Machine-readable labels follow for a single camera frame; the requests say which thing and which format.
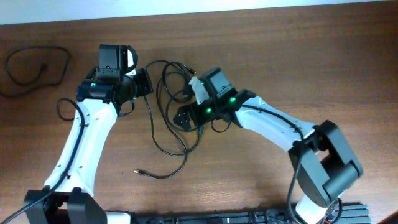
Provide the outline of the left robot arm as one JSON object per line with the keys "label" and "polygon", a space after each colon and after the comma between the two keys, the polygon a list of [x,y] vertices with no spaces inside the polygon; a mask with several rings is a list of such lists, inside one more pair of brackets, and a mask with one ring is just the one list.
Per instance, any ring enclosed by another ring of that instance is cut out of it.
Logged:
{"label": "left robot arm", "polygon": [[131,212],[104,211],[94,200],[96,170],[124,103],[152,93],[146,69],[128,45],[99,47],[99,65],[78,87],[72,128],[56,167],[41,190],[24,199],[29,223],[132,223]]}

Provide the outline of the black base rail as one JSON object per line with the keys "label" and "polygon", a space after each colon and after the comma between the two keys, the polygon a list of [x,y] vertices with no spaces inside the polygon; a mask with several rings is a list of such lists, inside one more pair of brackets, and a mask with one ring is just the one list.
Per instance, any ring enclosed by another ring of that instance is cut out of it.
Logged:
{"label": "black base rail", "polygon": [[[327,219],[320,223],[360,224],[370,223],[371,217],[366,205],[343,205],[341,212],[334,209]],[[132,224],[273,224],[293,221],[289,213],[282,209],[256,210],[236,213],[207,213],[196,215],[134,215]]]}

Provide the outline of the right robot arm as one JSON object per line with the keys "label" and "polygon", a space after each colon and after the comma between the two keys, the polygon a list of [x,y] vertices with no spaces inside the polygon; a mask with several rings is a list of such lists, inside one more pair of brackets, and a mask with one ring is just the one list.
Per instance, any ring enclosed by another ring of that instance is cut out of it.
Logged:
{"label": "right robot arm", "polygon": [[237,91],[220,67],[192,77],[195,102],[181,106],[173,123],[183,131],[223,119],[253,131],[289,155],[293,183],[303,196],[288,212],[294,223],[318,223],[362,175],[363,168],[341,129],[332,121],[301,121],[267,104],[254,92]]}

